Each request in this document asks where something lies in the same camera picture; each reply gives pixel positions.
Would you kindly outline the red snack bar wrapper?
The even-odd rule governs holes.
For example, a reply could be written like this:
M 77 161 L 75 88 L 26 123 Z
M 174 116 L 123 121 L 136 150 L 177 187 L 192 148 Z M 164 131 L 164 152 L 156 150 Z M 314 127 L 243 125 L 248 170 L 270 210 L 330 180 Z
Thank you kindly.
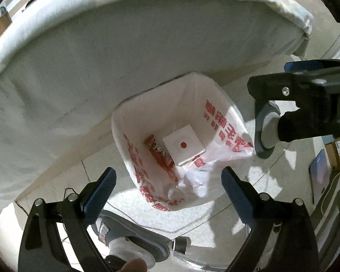
M 155 158 L 157 164 L 159 164 L 162 168 L 165 168 L 165 170 L 171 170 L 174 167 L 173 159 L 157 143 L 154 135 L 147 137 L 144 144 L 148 147 L 148 150 Z

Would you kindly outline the white square plastic tray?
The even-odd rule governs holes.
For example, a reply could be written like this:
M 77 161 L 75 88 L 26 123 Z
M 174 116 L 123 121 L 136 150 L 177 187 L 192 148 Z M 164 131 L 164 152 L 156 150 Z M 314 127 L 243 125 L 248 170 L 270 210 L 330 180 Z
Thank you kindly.
M 177 166 L 188 163 L 206 151 L 190 125 L 164 137 L 163 143 Z

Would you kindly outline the white red plastic trash bag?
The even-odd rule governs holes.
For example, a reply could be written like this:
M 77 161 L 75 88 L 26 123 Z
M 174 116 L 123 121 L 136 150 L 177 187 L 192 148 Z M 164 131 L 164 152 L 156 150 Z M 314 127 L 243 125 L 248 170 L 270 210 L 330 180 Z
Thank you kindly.
M 235 103 L 198 73 L 123 101 L 112 133 L 133 183 L 164 212 L 217 199 L 222 170 L 255 153 Z

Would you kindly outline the bed with circle-pattern sheet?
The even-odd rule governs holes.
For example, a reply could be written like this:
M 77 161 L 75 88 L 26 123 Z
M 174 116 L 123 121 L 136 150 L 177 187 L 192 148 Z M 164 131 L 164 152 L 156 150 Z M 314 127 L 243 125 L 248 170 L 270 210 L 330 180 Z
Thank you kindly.
M 295 0 L 37 0 L 0 37 L 0 213 L 122 100 L 291 54 Z

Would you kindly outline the grey slipper left foot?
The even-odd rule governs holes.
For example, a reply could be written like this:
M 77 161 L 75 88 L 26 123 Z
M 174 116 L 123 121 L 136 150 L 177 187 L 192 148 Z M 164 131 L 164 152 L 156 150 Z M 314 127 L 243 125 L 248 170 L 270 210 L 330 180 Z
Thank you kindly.
M 132 243 L 149 252 L 156 262 L 164 262 L 170 256 L 170 239 L 107 210 L 102 210 L 92 230 L 106 246 L 118 238 L 128 238 Z

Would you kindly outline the grey slipper foot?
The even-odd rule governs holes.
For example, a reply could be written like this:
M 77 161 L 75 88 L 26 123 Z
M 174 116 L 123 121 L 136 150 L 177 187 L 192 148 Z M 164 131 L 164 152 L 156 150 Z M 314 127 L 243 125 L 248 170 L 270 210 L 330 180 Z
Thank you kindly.
M 280 109 L 275 102 L 255 101 L 254 148 L 259 158 L 269 158 L 275 145 L 279 143 L 278 121 L 280 118 Z
M 149 252 L 156 262 L 164 262 L 170 256 L 170 239 L 107 210 L 102 210 L 92 230 L 106 246 L 118 238 L 128 238 L 132 243 Z

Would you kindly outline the grey slipper right foot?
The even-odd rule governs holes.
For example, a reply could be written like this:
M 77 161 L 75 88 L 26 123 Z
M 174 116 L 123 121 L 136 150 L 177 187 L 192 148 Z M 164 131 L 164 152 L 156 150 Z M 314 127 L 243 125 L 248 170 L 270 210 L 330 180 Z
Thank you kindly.
M 280 118 L 280 109 L 275 102 L 255 101 L 254 148 L 259 158 L 269 158 L 275 145 L 279 143 L 278 121 Z

